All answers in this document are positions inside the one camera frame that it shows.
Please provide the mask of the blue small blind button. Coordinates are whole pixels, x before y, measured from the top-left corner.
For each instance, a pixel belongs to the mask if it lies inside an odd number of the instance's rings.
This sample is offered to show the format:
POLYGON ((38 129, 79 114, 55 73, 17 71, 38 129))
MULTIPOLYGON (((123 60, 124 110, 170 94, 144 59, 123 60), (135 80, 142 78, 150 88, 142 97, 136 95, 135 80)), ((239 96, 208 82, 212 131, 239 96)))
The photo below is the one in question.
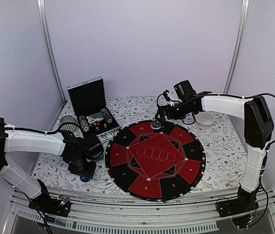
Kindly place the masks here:
POLYGON ((82 182, 88 182, 90 179, 89 178, 87 178, 87 177, 84 177, 84 176, 81 176, 80 177, 80 180, 82 181, 82 182))

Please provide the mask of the clear dealer button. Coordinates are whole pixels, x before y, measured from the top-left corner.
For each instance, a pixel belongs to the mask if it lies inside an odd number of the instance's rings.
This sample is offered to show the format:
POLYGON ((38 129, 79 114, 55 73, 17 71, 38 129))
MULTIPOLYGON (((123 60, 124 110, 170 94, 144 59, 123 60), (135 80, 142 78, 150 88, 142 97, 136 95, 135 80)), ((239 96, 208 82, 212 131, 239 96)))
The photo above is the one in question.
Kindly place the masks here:
POLYGON ((158 130, 162 127, 162 124, 161 124, 160 121, 154 120, 154 121, 151 122, 150 126, 153 130, 158 130))

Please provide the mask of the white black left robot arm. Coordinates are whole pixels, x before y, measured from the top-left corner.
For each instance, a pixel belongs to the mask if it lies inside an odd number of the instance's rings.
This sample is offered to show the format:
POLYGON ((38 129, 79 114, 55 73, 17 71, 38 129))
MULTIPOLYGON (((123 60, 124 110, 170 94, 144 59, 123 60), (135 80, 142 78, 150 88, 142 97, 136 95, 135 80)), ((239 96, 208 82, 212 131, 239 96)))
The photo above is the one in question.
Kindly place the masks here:
POLYGON ((96 135, 76 137, 62 130, 42 131, 6 124, 0 117, 0 177, 21 190, 44 212, 51 211, 54 201, 42 182, 32 178, 7 153, 45 153, 62 157, 70 173, 91 179, 96 168, 95 160, 104 149, 96 135))

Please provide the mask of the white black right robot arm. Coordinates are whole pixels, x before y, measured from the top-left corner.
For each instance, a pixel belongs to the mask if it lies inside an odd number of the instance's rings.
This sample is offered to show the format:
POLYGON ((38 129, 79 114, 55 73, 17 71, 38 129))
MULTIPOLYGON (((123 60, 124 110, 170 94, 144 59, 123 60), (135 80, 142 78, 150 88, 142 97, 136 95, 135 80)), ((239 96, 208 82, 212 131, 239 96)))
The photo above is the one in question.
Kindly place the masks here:
POLYGON ((196 115, 200 112, 216 112, 244 120, 247 163, 239 192, 245 194, 237 198, 233 206, 237 212, 245 212, 253 203, 250 194, 259 187, 264 173, 274 130, 265 98, 263 95, 242 98, 209 91, 197 93, 187 80, 176 84, 174 90, 178 100, 172 100, 167 90, 162 93, 168 103, 157 105, 156 120, 185 119, 189 113, 196 115))

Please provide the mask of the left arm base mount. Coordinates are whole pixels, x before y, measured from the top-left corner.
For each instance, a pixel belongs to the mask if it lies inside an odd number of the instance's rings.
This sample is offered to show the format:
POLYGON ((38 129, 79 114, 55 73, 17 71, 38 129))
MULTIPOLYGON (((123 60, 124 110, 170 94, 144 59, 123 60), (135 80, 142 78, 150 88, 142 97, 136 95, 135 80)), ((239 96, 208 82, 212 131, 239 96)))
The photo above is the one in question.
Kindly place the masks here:
POLYGON ((71 208, 70 198, 64 195, 51 198, 44 183, 39 179, 38 183, 41 186, 41 194, 31 199, 28 207, 42 213, 68 217, 71 208))

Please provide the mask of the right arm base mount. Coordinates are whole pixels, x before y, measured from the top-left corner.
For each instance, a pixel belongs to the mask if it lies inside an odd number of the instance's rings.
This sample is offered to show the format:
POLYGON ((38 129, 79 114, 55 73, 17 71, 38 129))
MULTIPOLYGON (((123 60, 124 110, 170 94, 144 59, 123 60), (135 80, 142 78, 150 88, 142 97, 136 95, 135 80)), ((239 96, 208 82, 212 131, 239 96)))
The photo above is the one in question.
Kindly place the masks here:
POLYGON ((215 206, 220 217, 247 213, 246 215, 232 218, 233 225, 239 229, 247 229, 250 227, 259 208, 256 198, 248 202, 244 198, 228 199, 226 197, 220 197, 216 201, 215 206))

